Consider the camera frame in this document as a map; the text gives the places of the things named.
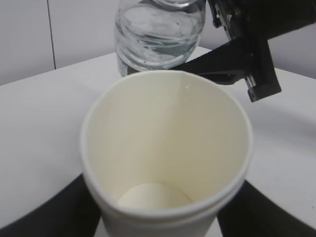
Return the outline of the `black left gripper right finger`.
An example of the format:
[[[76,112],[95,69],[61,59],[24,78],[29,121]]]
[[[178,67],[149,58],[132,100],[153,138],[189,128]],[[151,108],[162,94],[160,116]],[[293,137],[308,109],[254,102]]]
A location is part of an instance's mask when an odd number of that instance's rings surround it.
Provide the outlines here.
[[[217,215],[224,237],[314,237],[315,228],[293,217],[245,181]]]

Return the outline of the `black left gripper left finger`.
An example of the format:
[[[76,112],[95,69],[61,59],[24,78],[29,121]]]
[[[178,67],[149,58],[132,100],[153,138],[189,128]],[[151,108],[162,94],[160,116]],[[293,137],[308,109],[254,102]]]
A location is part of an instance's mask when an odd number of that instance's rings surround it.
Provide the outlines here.
[[[29,214],[1,228],[2,237],[93,237],[101,212],[83,176]]]

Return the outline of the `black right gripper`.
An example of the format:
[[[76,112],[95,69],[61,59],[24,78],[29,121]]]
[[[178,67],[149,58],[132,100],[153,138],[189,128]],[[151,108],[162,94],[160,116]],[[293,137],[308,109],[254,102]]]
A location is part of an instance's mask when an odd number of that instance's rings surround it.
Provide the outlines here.
[[[251,102],[281,92],[268,41],[316,22],[314,0],[208,0],[229,42],[173,67],[221,85],[245,78]]]

